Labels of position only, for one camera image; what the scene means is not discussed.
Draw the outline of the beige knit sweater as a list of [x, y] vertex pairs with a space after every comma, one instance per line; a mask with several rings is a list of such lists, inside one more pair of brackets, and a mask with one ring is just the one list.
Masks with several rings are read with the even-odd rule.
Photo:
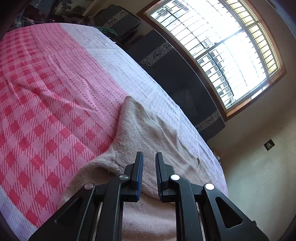
[[159, 200], [156, 178], [156, 153], [163, 154], [166, 164], [191, 183], [214, 184], [227, 194], [220, 164], [212, 152], [192, 155], [177, 131], [149, 108], [127, 96], [123, 102], [117, 132], [109, 148], [85, 164], [65, 189], [60, 204], [66, 203], [84, 184], [104, 184], [122, 174], [135, 161], [137, 152], [144, 156], [142, 194], [137, 203], [123, 208], [123, 240], [175, 240], [175, 206]]

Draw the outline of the round wooden side table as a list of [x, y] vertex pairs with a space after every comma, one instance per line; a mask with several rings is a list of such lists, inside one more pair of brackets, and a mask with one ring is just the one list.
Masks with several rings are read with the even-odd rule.
[[221, 164], [221, 158], [222, 158], [222, 154], [220, 154], [215, 148], [212, 148], [212, 152], [215, 156], [215, 158], [217, 159], [217, 161], [219, 162], [219, 164]]

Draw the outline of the pink checkered bed sheet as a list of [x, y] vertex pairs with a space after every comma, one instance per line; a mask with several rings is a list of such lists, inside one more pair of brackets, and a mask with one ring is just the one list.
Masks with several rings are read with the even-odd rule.
[[169, 95], [99, 30], [40, 24], [1, 40], [1, 213], [28, 240], [72, 177], [105, 152], [132, 96], [172, 126], [197, 168], [227, 193], [214, 154]]

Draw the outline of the dark sofa with patterned strips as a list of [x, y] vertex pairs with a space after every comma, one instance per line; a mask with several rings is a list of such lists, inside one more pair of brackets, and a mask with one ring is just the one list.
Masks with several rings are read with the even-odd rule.
[[205, 141], [225, 128], [199, 76], [157, 31], [150, 31], [127, 52], [181, 108]]

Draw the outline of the black wall plaque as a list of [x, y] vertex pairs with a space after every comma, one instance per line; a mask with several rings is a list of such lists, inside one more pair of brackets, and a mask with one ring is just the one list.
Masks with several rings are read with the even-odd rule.
[[270, 139], [269, 141], [267, 141], [265, 144], [264, 144], [264, 147], [266, 148], [267, 151], [269, 151], [272, 147], [274, 147], [275, 144], [274, 142], [272, 141], [272, 139]]

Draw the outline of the barred window with wooden frame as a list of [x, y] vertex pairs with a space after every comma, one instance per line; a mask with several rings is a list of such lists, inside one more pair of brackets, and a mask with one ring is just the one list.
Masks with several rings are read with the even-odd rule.
[[138, 16], [201, 75], [225, 121], [286, 74], [274, 37], [250, 1], [152, 1]]

